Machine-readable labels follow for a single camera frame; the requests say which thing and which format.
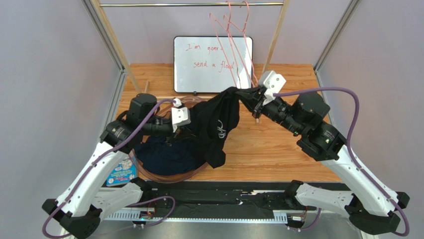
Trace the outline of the black floral t-shirt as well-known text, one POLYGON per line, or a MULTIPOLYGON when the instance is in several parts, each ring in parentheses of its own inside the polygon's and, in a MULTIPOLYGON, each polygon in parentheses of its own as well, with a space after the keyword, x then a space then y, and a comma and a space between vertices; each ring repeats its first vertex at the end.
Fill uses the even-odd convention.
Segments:
POLYGON ((201 161, 212 168, 225 164, 223 148, 229 133, 238 126, 240 101, 250 103, 251 97, 259 90, 259 87, 229 87, 208 101, 189 108, 191 122, 183 126, 183 133, 192 139, 201 161))

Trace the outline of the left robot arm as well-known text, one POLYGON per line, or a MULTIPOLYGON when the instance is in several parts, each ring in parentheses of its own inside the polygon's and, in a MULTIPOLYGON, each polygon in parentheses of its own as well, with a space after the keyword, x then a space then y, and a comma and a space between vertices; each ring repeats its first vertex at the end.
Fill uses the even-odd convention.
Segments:
POLYGON ((106 193, 100 189, 144 136, 175 136, 190 121, 189 110, 181 100, 157 100, 151 94, 138 94, 129 109, 105 127, 91 158, 72 184, 56 199, 43 203, 42 209, 48 214, 42 226, 44 236, 52 238, 47 226, 55 220, 67 236, 86 239, 119 210, 154 202, 151 185, 139 177, 106 193))

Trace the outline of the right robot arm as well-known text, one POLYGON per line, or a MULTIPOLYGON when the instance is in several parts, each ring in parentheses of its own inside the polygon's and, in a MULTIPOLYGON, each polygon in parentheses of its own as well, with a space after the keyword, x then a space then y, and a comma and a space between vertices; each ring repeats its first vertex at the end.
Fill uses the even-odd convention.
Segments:
POLYGON ((348 187, 348 191, 332 191, 294 180, 285 190, 285 202, 337 213, 370 235, 397 234, 400 222, 404 222, 402 236, 407 236, 410 226, 404 208, 409 195, 382 183, 353 152, 351 135, 344 136, 324 121, 330 107, 320 95, 323 91, 325 88, 295 91, 297 99, 293 104, 284 101, 284 94, 269 93, 265 87, 238 92, 254 118, 266 116, 298 137, 301 150, 334 172, 348 187))

